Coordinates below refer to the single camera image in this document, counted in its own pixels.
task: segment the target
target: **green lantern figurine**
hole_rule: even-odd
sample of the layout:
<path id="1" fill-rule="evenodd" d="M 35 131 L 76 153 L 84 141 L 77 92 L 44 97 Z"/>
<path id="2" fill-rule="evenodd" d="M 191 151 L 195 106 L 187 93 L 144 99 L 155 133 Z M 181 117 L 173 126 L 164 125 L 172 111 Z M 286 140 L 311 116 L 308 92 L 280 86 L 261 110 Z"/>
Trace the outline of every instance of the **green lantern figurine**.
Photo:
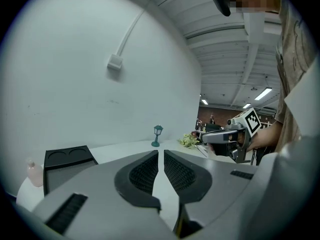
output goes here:
<path id="1" fill-rule="evenodd" d="M 158 136 L 161 134 L 163 127 L 161 125 L 157 125 L 154 127 L 155 140 L 151 143 L 153 147 L 159 147 L 160 144 L 158 142 Z"/>

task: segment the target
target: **brown shirt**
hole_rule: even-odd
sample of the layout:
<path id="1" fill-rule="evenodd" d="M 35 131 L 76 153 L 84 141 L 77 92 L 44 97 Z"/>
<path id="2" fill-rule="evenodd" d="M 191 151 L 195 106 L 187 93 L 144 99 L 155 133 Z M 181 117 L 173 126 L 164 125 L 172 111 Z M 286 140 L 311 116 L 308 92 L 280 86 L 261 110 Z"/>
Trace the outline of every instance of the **brown shirt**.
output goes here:
<path id="1" fill-rule="evenodd" d="M 299 139 L 298 125 L 284 102 L 285 97 L 300 81 L 312 64 L 317 48 L 306 23 L 288 0 L 281 0 L 279 11 L 282 35 L 276 47 L 277 69 L 281 91 L 275 119 L 283 124 L 275 151 Z"/>

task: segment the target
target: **ceiling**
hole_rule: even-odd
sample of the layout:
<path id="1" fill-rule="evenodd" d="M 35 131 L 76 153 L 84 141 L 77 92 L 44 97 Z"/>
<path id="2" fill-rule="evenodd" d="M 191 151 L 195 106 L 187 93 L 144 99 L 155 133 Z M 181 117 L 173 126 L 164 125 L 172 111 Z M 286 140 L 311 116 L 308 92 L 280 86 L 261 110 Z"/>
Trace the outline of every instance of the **ceiling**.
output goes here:
<path id="1" fill-rule="evenodd" d="M 152 1 L 180 30 L 201 64 L 201 98 L 209 107 L 242 109 L 251 103 L 262 113 L 276 112 L 280 78 L 275 49 L 281 34 L 277 14 L 231 8 L 225 17 L 212 0 Z M 255 100 L 266 87 L 272 91 Z"/>

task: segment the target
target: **brick wall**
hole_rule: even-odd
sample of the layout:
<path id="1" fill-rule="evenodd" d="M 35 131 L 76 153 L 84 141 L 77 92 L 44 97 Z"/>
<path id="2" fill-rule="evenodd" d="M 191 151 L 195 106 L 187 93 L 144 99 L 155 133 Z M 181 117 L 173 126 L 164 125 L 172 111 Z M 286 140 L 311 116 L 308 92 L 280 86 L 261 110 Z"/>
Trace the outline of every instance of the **brick wall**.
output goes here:
<path id="1" fill-rule="evenodd" d="M 240 114 L 241 111 L 200 106 L 198 110 L 198 118 L 204 123 L 209 123 L 211 113 L 213 114 L 215 123 L 225 127 L 227 120 L 234 118 L 236 115 Z M 275 122 L 275 120 L 269 115 L 258 113 L 258 116 L 261 116 L 260 122 L 262 123 L 267 123 L 269 121 L 271 124 L 273 124 Z"/>

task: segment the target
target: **lamp post base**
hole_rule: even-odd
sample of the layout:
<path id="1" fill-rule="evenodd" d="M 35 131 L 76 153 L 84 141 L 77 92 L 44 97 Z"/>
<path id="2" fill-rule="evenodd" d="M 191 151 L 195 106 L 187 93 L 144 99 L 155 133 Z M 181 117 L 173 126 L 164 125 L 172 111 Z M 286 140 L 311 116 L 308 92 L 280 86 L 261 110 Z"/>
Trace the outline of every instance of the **lamp post base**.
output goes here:
<path id="1" fill-rule="evenodd" d="M 160 144 L 159 144 L 159 142 L 157 142 L 157 141 L 153 141 L 153 142 L 151 143 L 151 146 L 153 146 L 153 147 L 159 147 Z"/>

